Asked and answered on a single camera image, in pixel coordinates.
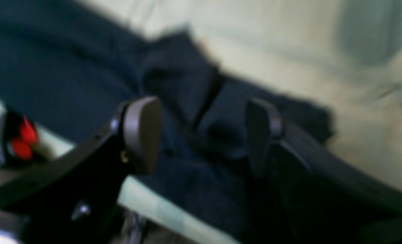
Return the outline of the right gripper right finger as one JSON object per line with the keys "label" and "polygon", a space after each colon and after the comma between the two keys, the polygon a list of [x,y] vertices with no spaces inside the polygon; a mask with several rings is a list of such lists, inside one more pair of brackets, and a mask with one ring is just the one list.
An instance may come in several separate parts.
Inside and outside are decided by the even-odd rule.
{"label": "right gripper right finger", "polygon": [[402,244],[402,191],[342,161],[274,104],[245,108],[252,174],[280,197],[297,242]]}

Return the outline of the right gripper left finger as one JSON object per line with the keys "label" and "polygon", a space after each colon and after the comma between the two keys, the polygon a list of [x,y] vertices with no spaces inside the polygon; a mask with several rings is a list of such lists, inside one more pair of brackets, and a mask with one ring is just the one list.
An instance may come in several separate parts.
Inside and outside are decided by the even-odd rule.
{"label": "right gripper left finger", "polygon": [[124,179],[155,172],[161,129],[161,102],[146,96],[120,105],[101,129],[57,159],[0,168],[0,238],[105,242]]}

